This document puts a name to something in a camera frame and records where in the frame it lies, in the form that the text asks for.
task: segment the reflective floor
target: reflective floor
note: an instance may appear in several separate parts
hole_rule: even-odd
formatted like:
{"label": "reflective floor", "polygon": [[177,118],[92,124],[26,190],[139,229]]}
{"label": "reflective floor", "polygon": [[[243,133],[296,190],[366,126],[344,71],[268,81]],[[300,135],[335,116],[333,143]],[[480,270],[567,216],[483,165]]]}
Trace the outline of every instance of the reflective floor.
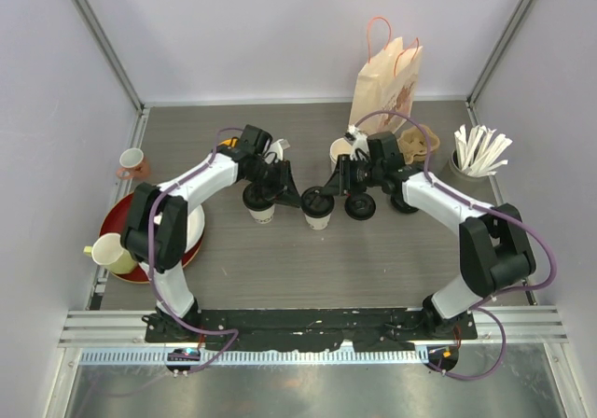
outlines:
{"label": "reflective floor", "polygon": [[[456,371],[478,374],[493,364],[499,348],[471,345],[461,351]],[[451,380],[419,364],[212,368],[176,379],[164,373],[162,367],[81,367],[66,416],[565,416],[543,345],[509,345],[502,368],[474,382]]]}

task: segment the printed design on bag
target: printed design on bag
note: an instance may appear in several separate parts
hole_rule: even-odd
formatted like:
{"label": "printed design on bag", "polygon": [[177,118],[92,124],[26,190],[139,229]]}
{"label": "printed design on bag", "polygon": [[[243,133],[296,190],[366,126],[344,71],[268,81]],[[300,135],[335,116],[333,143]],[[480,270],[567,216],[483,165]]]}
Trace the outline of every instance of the printed design on bag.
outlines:
{"label": "printed design on bag", "polygon": [[[387,105],[383,107],[384,110],[395,110],[403,115],[410,115],[410,108],[412,107],[412,96],[414,95],[414,87],[417,84],[418,75],[413,75],[407,80],[406,84],[402,87],[402,90],[398,93],[395,99],[392,99]],[[395,116],[386,115],[379,127],[381,130],[391,130],[388,126],[391,122],[399,122],[401,118]]]}

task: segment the yellow mug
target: yellow mug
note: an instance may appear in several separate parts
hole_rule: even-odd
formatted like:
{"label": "yellow mug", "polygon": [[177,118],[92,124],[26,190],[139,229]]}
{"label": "yellow mug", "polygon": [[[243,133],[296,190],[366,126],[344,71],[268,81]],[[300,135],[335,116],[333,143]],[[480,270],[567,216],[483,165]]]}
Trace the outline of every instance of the yellow mug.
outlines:
{"label": "yellow mug", "polygon": [[86,246],[83,253],[91,257],[96,264],[106,267],[116,275],[131,273],[137,266],[128,250],[120,245],[118,233],[107,233],[100,236],[93,246]]}

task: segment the mug handle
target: mug handle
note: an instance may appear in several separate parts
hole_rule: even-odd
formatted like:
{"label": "mug handle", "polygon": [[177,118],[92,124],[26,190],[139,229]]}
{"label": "mug handle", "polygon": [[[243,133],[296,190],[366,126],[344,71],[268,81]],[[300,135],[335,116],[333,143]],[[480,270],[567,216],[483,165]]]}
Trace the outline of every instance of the mug handle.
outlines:
{"label": "mug handle", "polygon": [[134,177],[132,169],[120,168],[116,171],[116,177],[120,180],[131,180]]}

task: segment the pink mug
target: pink mug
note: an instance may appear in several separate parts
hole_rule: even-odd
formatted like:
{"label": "pink mug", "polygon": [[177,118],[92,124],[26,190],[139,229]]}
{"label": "pink mug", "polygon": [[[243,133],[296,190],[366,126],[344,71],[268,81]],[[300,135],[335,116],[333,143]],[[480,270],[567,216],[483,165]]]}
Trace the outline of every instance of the pink mug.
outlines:
{"label": "pink mug", "polygon": [[125,150],[120,155],[120,166],[117,170],[116,176],[121,180],[129,180],[131,178],[137,178],[143,180],[148,178],[151,174],[151,168],[143,150],[132,147]]}

